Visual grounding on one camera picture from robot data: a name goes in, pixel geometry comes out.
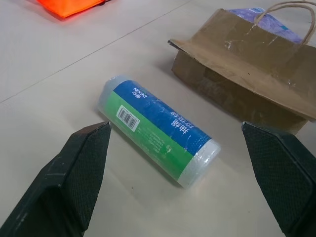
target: barcode sticker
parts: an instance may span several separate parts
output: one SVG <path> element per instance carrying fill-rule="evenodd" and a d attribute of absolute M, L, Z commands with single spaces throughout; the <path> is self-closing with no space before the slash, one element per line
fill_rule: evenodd
<path fill-rule="evenodd" d="M 126 126 L 128 126 L 133 132 L 135 132 L 140 120 L 132 114 L 127 108 L 123 105 L 120 106 L 117 112 L 117 117 L 121 120 Z"/>

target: orange object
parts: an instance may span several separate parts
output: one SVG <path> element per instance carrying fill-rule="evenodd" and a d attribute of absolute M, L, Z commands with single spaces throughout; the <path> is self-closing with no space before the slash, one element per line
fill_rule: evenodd
<path fill-rule="evenodd" d="M 103 4 L 106 0 L 38 0 L 46 9 L 65 18 L 75 13 Z"/>

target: textured black surface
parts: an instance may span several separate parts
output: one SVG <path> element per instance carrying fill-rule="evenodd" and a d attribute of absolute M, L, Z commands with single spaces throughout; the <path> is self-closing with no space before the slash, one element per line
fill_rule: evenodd
<path fill-rule="evenodd" d="M 102 184 L 108 149 L 108 144 L 104 142 L 106 133 L 106 130 L 102 130 L 87 139 L 65 184 L 65 191 L 84 230 L 89 226 Z"/>
<path fill-rule="evenodd" d="M 311 177 L 316 169 L 306 169 L 306 164 L 315 163 L 315 157 L 291 134 L 249 123 L 242 131 L 256 179 L 280 228 L 288 236 L 300 236 L 298 232 L 313 216 L 315 206 Z"/>
<path fill-rule="evenodd" d="M 0 237 L 82 237 L 101 187 L 108 122 L 71 135 L 37 175 L 0 229 Z"/>

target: plastic wrap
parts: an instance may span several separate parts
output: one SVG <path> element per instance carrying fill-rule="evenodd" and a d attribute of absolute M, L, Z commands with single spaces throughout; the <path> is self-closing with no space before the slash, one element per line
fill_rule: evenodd
<path fill-rule="evenodd" d="M 219 9 L 190 40 L 169 43 L 179 49 L 173 72 L 200 94 L 240 120 L 296 133 L 316 119 L 316 48 L 308 45 L 315 13 L 300 1 L 283 4 L 268 12 L 310 11 L 304 38 L 261 8 Z"/>
<path fill-rule="evenodd" d="M 220 152 L 214 139 L 128 77 L 105 84 L 98 108 L 184 188 Z"/>

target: roll of garbage bags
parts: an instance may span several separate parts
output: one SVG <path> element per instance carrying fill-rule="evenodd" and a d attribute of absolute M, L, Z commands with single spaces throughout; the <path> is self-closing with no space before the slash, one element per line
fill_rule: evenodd
<path fill-rule="evenodd" d="M 98 109 L 184 188 L 221 150 L 214 139 L 129 77 L 106 82 Z"/>

